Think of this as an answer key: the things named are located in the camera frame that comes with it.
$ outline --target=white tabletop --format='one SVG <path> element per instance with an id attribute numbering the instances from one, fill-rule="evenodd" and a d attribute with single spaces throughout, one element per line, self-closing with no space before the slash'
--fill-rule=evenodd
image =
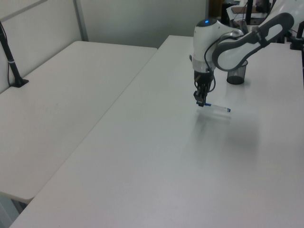
<path id="1" fill-rule="evenodd" d="M 11 228 L 304 227 L 301 52 L 271 44 L 246 82 L 193 98 L 170 36 Z"/>
<path id="2" fill-rule="evenodd" d="M 0 194 L 29 202 L 155 48 L 75 42 L 0 95 Z"/>

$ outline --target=pen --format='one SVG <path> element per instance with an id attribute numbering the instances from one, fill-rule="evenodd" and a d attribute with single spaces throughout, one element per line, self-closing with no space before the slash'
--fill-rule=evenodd
<path id="1" fill-rule="evenodd" d="M 217 110 L 220 110 L 220 111 L 223 111 L 223 112 L 227 112 L 227 113 L 231 112 L 230 108 L 225 108 L 225 107 L 214 105 L 214 104 L 212 105 L 212 104 L 205 103 L 205 106 L 209 106 L 209 107 L 212 107 L 214 109 L 217 109 Z"/>

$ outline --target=black cable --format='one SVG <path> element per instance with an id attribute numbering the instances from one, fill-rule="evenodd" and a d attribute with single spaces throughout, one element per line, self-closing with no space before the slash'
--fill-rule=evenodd
<path id="1" fill-rule="evenodd" d="M 243 36 L 234 37 L 233 39 L 238 39 L 238 38 L 241 38 L 241 37 L 243 37 Z M 215 45 L 220 39 L 221 39 L 221 37 L 218 38 L 217 40 L 215 40 L 215 41 L 207 48 L 207 50 L 205 51 L 204 59 L 205 59 L 205 63 L 207 64 L 207 67 L 208 67 L 208 71 L 209 71 L 209 72 L 212 72 L 212 69 L 211 69 L 210 65 L 208 64 L 206 55 L 207 55 L 207 52 L 209 51 L 209 49 L 210 49 L 213 45 Z M 212 88 L 211 90 L 209 90 L 208 93 L 212 92 L 212 91 L 215 89 L 215 86 L 216 86 L 216 80 L 215 80 L 214 73 L 212 73 L 212 75 L 213 75 L 213 82 L 214 82 L 214 84 L 213 84 L 213 88 Z"/>
<path id="2" fill-rule="evenodd" d="M 245 6 L 243 6 L 243 8 L 241 9 L 241 11 L 240 12 L 243 12 L 243 16 L 244 16 L 244 13 L 245 13 L 245 7 L 246 7 L 246 5 L 248 4 L 248 2 L 245 4 Z"/>
<path id="3" fill-rule="evenodd" d="M 289 31 L 293 31 L 293 32 L 295 32 L 296 34 L 298 34 L 298 32 L 294 31 L 293 29 L 290 29 Z"/>
<path id="4" fill-rule="evenodd" d="M 216 41 L 214 41 L 214 42 L 207 48 L 207 50 L 205 51 L 205 54 L 204 54 L 205 63 L 207 64 L 207 67 L 208 67 L 208 71 L 209 71 L 209 72 L 212 72 L 212 69 L 211 69 L 210 65 L 208 64 L 208 61 L 207 61 L 207 58 L 206 58 L 206 54 L 207 54 L 207 52 L 209 51 L 209 49 L 210 49 L 214 44 L 216 44 L 216 43 L 219 41 L 219 39 L 220 39 L 220 38 L 218 38 Z M 214 85 L 213 85 L 213 88 L 212 88 L 211 90 L 208 91 L 208 93 L 212 92 L 212 91 L 215 89 L 215 85 L 216 85 L 214 73 L 212 73 L 212 75 L 213 75 Z"/>
<path id="5" fill-rule="evenodd" d="M 244 14 L 245 14 L 245 9 L 243 10 L 243 18 L 242 18 L 242 26 L 243 26 L 243 23 L 244 23 Z"/>
<path id="6" fill-rule="evenodd" d="M 276 2 L 272 3 L 272 6 L 271 6 L 270 10 L 269 10 L 269 12 L 267 13 L 267 15 L 266 15 L 266 17 L 265 17 L 265 20 L 266 20 L 266 18 L 269 16 L 270 12 L 272 11 L 272 8 L 274 7 L 275 3 L 276 3 Z"/>
<path id="7" fill-rule="evenodd" d="M 9 84 L 9 87 L 10 87 L 10 64 L 8 63 L 8 84 Z"/>

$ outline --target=dark plastic cup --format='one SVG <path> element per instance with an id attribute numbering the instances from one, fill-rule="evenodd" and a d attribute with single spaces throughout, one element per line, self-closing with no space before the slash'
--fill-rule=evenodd
<path id="1" fill-rule="evenodd" d="M 240 85 L 244 83 L 245 73 L 248 61 L 245 60 L 243 65 L 236 70 L 228 71 L 227 82 L 233 85 Z"/>

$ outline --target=white wall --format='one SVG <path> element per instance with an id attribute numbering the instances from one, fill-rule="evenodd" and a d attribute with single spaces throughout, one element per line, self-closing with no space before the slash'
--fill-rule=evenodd
<path id="1" fill-rule="evenodd" d="M 206 15 L 206 0 L 77 1 L 93 42 L 158 48 L 169 35 L 193 36 Z"/>
<path id="2" fill-rule="evenodd" d="M 22 77 L 81 40 L 73 0 L 47 0 L 2 24 Z M 0 93 L 8 87 L 6 74 L 7 59 L 0 46 Z"/>

